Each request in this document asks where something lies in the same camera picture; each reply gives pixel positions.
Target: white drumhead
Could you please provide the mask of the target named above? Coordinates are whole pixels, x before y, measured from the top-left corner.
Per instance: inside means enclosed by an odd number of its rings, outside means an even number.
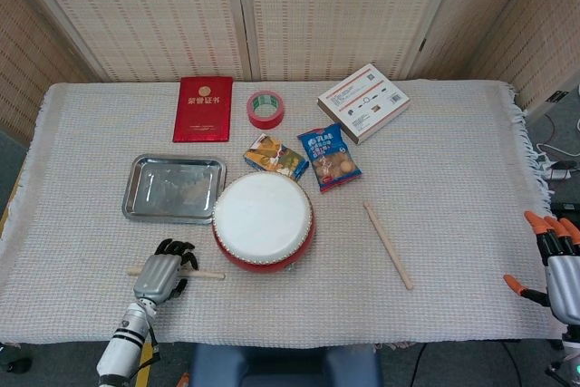
[[[254,264],[291,256],[310,230],[308,197],[286,176],[257,172],[227,187],[214,209],[214,229],[224,248]]]

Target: wooden drumstick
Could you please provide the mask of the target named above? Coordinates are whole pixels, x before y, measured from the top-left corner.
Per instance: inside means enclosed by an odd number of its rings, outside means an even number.
[[[138,276],[141,273],[141,266],[131,266],[127,268],[128,276]],[[212,278],[214,280],[225,280],[226,274],[220,272],[196,271],[195,269],[184,268],[178,272],[179,278]]]
[[[381,222],[379,222],[379,219],[374,213],[374,210],[372,210],[371,204],[368,201],[364,201],[362,205],[364,206],[364,208],[366,208],[366,213],[369,214],[369,218],[371,219],[374,228],[377,230],[377,233],[381,238],[382,244],[384,245],[385,248],[387,248],[387,252],[389,253],[389,256],[391,256],[393,264],[397,268],[397,271],[399,271],[399,275],[401,276],[402,282],[405,284],[405,287],[407,287],[407,290],[412,290],[413,283],[411,282],[411,279],[409,278],[407,271],[405,271],[405,268],[403,267],[402,262],[399,259],[399,256],[397,255],[397,251],[395,251],[395,247],[392,245],[391,241],[387,237],[387,234],[382,228]]]

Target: blue snack bag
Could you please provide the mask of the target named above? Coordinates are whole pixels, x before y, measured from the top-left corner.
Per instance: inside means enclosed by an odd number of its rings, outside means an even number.
[[[341,136],[341,125],[331,124],[298,135],[316,173],[321,192],[362,175]]]

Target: metal tray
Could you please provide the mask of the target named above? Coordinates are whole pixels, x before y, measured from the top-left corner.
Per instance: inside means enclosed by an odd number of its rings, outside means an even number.
[[[123,215],[137,221],[209,224],[225,182],[226,164],[220,159],[143,154],[131,167]]]

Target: robotic hand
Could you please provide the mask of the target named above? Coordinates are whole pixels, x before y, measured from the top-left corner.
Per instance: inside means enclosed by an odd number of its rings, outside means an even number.
[[[566,357],[550,364],[546,374],[564,386],[580,386],[580,230],[565,218],[541,218],[530,211],[524,216],[536,234],[547,294],[528,289],[513,276],[505,275],[504,280],[518,295],[550,307],[554,317],[567,325],[562,334]],[[571,384],[556,374],[563,363],[570,364]]]
[[[191,252],[193,248],[189,242],[165,239],[145,262],[133,287],[137,301],[127,308],[97,364],[101,387],[129,387],[139,370],[160,359],[152,328],[157,306],[179,296],[185,289],[188,280],[183,278],[178,282],[178,272],[182,266],[190,263],[198,269],[198,261]],[[135,369],[147,334],[151,334],[153,356]]]

